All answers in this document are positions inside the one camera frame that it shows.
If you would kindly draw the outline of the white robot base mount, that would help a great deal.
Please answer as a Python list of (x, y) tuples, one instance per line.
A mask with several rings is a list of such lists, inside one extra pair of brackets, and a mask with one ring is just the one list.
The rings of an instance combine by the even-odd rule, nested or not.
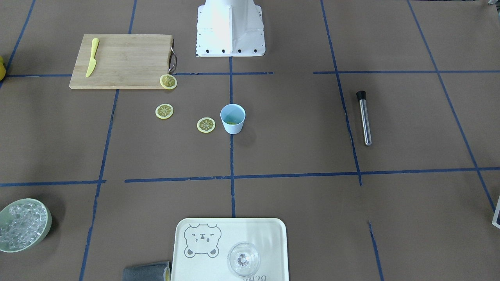
[(207, 0), (197, 16), (197, 57), (265, 55), (263, 13), (253, 0)]

